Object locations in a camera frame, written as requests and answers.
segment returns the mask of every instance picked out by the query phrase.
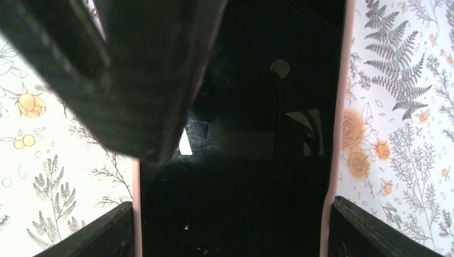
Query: floral wallpaper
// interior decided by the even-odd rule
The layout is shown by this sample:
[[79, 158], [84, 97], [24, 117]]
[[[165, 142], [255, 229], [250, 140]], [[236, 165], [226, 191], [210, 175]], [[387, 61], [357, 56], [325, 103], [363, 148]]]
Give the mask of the floral wallpaper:
[[454, 0], [357, 0], [337, 194], [454, 256]]
[[0, 124], [1, 256], [36, 255], [132, 200], [132, 160], [100, 146], [2, 35]]

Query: fern illustration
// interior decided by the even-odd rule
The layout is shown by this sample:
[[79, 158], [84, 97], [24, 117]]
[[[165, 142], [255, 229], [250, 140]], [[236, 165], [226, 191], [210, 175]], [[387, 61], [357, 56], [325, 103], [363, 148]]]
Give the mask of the fern illustration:
[[68, 225], [68, 230], [71, 233], [74, 233], [78, 231], [79, 229], [85, 227], [85, 221], [82, 221], [81, 224], [79, 225], [79, 222], [74, 217], [71, 217], [71, 219], [67, 220], [67, 225]]
[[395, 225], [398, 229], [401, 229], [404, 222], [402, 221], [400, 215], [397, 213], [396, 207], [394, 207], [390, 202], [387, 202], [385, 206], [382, 205], [381, 207], [385, 213], [388, 225]]
[[110, 207], [112, 205], [119, 205], [122, 202], [130, 201], [132, 199], [131, 186], [126, 182], [124, 176], [125, 171], [120, 169], [119, 163], [126, 159], [124, 155], [107, 150], [104, 146], [99, 144], [95, 136], [84, 126], [77, 117], [72, 119], [73, 125], [70, 126], [70, 134], [76, 135], [87, 143], [89, 147], [99, 146], [103, 149], [107, 157], [107, 163], [101, 167], [91, 170], [91, 174], [98, 180], [109, 180], [115, 186], [123, 186], [125, 193], [119, 197], [111, 197], [106, 194], [98, 200], [97, 206]]
[[0, 216], [0, 231], [2, 231], [5, 226], [10, 222], [10, 216], [4, 214], [3, 216]]
[[405, 110], [402, 120], [411, 119], [411, 114], [424, 108], [427, 104], [417, 101], [417, 98], [429, 91], [431, 86], [417, 86], [418, 79], [424, 64], [424, 54], [418, 63], [412, 65], [415, 54], [415, 39], [417, 31], [412, 31], [405, 37], [408, 20], [394, 26], [399, 12], [385, 15], [387, 6], [380, 6], [380, 1], [366, 0], [366, 17], [369, 21], [365, 28], [375, 29], [376, 32], [366, 35], [366, 39], [375, 40], [375, 43], [365, 47], [380, 56], [380, 60], [369, 60], [364, 63], [379, 70], [383, 75], [372, 77], [371, 82], [384, 87], [396, 100], [392, 108]]
[[[407, 189], [403, 192], [403, 199], [413, 210], [413, 214], [407, 217], [410, 221], [404, 223], [404, 232], [422, 243], [430, 240], [435, 247], [432, 225], [440, 216], [440, 205], [435, 200], [435, 186], [429, 183], [430, 171], [435, 163], [435, 150], [427, 143], [422, 147], [415, 146], [413, 141], [414, 130], [409, 123], [389, 135], [393, 152], [391, 168], [395, 170], [399, 180], [405, 183]], [[425, 229], [417, 225], [418, 218], [415, 215], [421, 215], [426, 221]]]
[[64, 238], [59, 225], [72, 213], [76, 201], [75, 189], [71, 190], [68, 182], [62, 183], [65, 169], [59, 169], [57, 155], [53, 160], [45, 160], [42, 169], [34, 179], [33, 189], [36, 196], [51, 204], [53, 216], [45, 217], [40, 210], [39, 220], [32, 222], [35, 232], [27, 229], [27, 233], [38, 246], [47, 249]]
[[441, 211], [441, 217], [442, 220], [438, 223], [438, 227], [440, 228], [440, 233], [438, 234], [440, 237], [443, 238], [451, 238], [452, 243], [451, 243], [451, 249], [450, 251], [445, 255], [449, 257], [454, 256], [454, 233], [452, 231], [454, 230], [453, 227], [453, 220], [452, 220], [452, 213], [446, 210]]
[[449, 39], [451, 41], [451, 50], [454, 52], [454, 1], [453, 0], [445, 0], [446, 3], [446, 20], [448, 24], [451, 26], [451, 31], [449, 32]]
[[[438, 79], [438, 85], [435, 90], [437, 96], [442, 97], [444, 100], [438, 110], [440, 113], [446, 114], [451, 121], [451, 125], [454, 125], [454, 98], [450, 94], [452, 85], [449, 81], [448, 72], [446, 69], [440, 68], [440, 61], [433, 55], [430, 55], [427, 58], [426, 67], [431, 71], [432, 75]], [[454, 132], [450, 128], [445, 128], [442, 132], [452, 143], [454, 143]]]

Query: pink edge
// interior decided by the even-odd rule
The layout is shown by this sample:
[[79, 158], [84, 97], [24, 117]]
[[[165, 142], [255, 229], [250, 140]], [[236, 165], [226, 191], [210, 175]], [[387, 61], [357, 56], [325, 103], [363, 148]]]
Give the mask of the pink edge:
[[[98, 8], [96, 3], [93, 1], [96, 13]], [[107, 41], [104, 27], [100, 21], [101, 31], [104, 39]], [[134, 253], [135, 257], [142, 257], [142, 213], [140, 208], [140, 162], [139, 160], [132, 159], [132, 211], [134, 220]]]
[[334, 119], [334, 140], [331, 161], [330, 183], [323, 204], [321, 236], [320, 236], [320, 257], [328, 257], [329, 220], [331, 206], [336, 196], [339, 161], [342, 151], [342, 122], [344, 119], [345, 85], [349, 72], [350, 44], [353, 34], [353, 18], [355, 12], [355, 0], [347, 0], [345, 8], [345, 21], [343, 31], [342, 52], [340, 55], [339, 82], [337, 86], [336, 114]]

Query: orange flower illustration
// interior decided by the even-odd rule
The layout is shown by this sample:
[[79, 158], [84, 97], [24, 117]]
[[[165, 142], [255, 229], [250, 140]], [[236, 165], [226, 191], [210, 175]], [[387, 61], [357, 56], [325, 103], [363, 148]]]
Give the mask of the orange flower illustration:
[[408, 11], [408, 5], [406, 2], [399, 3], [400, 8], [402, 9], [402, 12], [407, 12]]
[[437, 45], [437, 36], [438, 34], [434, 35], [434, 34], [430, 34], [429, 35], [429, 41], [432, 43], [432, 46], [436, 46]]
[[387, 196], [392, 192], [392, 181], [385, 181], [384, 179], [380, 179], [382, 182], [380, 183], [381, 189], [379, 190], [379, 194], [382, 196]]
[[448, 169], [443, 169], [443, 170], [441, 171], [441, 176], [442, 176], [442, 178], [444, 178], [444, 181], [445, 181], [445, 182], [449, 180], [449, 172], [450, 172], [450, 171], [451, 171], [451, 166], [449, 166]]
[[377, 154], [378, 158], [381, 160], [386, 160], [389, 158], [390, 150], [387, 142], [382, 143], [381, 141], [377, 142], [375, 146], [375, 153]]
[[344, 123], [342, 125], [342, 147], [352, 148], [357, 146], [362, 139], [362, 121], [352, 112], [344, 112]]
[[20, 94], [15, 94], [9, 90], [5, 91], [14, 95], [16, 99], [16, 106], [19, 110], [21, 116], [25, 117], [40, 117], [46, 111], [46, 104], [42, 101], [39, 95], [30, 94], [22, 83], [22, 92]]
[[452, 57], [451, 57], [451, 55], [448, 55], [446, 57], [446, 61], [448, 62], [449, 65], [452, 65]]
[[368, 157], [358, 147], [352, 149], [349, 155], [349, 170], [354, 177], [362, 179], [367, 176], [370, 168]]

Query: bright light patch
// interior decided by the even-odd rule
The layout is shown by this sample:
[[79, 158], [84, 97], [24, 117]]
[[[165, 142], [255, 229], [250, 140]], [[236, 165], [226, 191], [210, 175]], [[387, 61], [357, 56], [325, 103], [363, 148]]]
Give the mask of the bright light patch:
[[186, 129], [183, 129], [179, 148], [181, 155], [192, 155], [191, 145], [189, 144], [189, 138], [187, 137]]

